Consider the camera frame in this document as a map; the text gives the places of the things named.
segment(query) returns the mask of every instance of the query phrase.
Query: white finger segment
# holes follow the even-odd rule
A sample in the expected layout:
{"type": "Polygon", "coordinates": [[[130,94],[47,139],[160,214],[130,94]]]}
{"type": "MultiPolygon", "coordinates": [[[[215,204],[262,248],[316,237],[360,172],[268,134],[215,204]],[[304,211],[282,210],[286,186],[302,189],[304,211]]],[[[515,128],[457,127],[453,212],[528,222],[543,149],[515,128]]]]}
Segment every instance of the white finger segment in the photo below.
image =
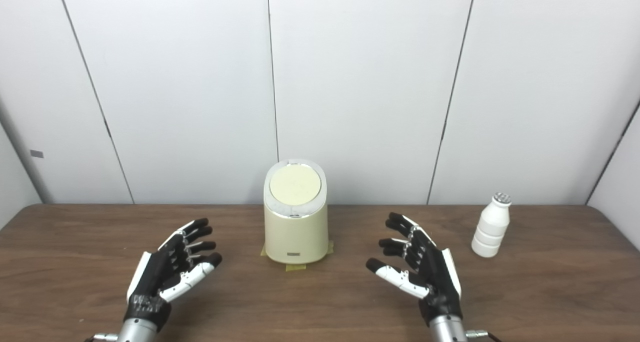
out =
{"type": "Polygon", "coordinates": [[[409,282],[409,272],[398,272],[393,267],[384,266],[375,271],[375,274],[387,282],[400,288],[400,290],[407,292],[420,299],[426,297],[429,294],[427,287],[421,287],[409,282]]]}
{"type": "Polygon", "coordinates": [[[197,264],[194,269],[187,273],[180,274],[180,282],[174,287],[167,288],[160,292],[160,297],[171,303],[174,299],[185,294],[193,288],[199,281],[203,280],[207,274],[210,274],[215,267],[211,263],[202,262],[197,264]]]}

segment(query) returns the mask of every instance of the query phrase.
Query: white bottle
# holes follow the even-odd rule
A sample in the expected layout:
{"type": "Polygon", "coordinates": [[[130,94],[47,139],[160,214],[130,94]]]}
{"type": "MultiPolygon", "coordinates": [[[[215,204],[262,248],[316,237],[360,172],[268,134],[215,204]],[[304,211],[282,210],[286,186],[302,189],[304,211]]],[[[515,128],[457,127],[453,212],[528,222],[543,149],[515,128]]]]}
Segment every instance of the white bottle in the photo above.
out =
{"type": "Polygon", "coordinates": [[[480,214],[471,249],[481,257],[491,258],[498,253],[509,225],[509,206],[512,199],[507,194],[496,193],[491,203],[480,214]]]}

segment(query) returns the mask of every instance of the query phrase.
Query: bottle cap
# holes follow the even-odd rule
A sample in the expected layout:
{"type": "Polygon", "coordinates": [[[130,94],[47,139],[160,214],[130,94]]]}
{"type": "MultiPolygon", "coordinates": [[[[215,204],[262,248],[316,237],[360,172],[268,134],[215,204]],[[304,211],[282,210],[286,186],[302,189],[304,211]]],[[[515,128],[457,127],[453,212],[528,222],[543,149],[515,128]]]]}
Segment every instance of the bottle cap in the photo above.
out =
{"type": "Polygon", "coordinates": [[[511,205],[512,204],[512,197],[509,196],[509,194],[505,194],[505,193],[496,193],[493,196],[493,200],[502,204],[502,205],[511,205]]]}

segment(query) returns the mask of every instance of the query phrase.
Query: cream trash can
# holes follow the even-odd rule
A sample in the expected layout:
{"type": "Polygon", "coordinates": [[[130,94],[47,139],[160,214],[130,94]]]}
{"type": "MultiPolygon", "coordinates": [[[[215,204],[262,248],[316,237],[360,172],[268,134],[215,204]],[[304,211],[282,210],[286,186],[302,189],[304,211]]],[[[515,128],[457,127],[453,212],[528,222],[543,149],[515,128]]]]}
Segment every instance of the cream trash can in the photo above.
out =
{"type": "Polygon", "coordinates": [[[329,248],[327,179],[306,159],[272,166],[264,181],[264,248],[272,260],[306,264],[329,248]]]}

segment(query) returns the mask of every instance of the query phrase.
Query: robotic hand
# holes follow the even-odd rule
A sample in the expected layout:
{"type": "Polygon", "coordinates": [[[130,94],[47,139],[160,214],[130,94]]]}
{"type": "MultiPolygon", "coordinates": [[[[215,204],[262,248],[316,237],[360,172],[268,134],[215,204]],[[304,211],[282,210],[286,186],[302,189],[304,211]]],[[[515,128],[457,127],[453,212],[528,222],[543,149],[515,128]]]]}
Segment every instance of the robotic hand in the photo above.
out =
{"type": "Polygon", "coordinates": [[[208,219],[178,228],[154,253],[144,252],[126,292],[127,308],[119,334],[98,333],[89,340],[151,342],[169,319],[171,302],[203,280],[222,262],[215,242],[195,242],[209,235],[208,219]]]}
{"type": "Polygon", "coordinates": [[[465,332],[460,308],[460,281],[449,249],[439,250],[434,241],[416,222],[397,213],[389,214],[386,226],[402,233],[407,240],[381,239],[384,255],[402,257],[411,271],[389,266],[370,258],[366,267],[387,282],[420,298],[422,318],[431,330],[434,342],[464,342],[479,331],[465,332]]]}

